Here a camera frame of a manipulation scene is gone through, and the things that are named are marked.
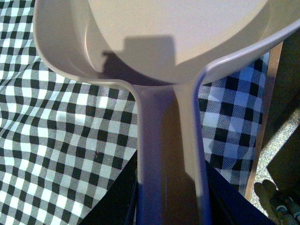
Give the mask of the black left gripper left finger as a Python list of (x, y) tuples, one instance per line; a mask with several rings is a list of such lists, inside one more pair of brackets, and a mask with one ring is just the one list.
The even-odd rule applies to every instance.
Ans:
[(137, 192), (135, 152), (105, 196), (82, 220), (82, 225), (134, 225)]

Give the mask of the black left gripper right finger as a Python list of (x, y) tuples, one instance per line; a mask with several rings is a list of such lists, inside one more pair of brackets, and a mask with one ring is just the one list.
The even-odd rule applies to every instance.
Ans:
[(273, 225), (208, 162), (206, 171), (213, 225)]

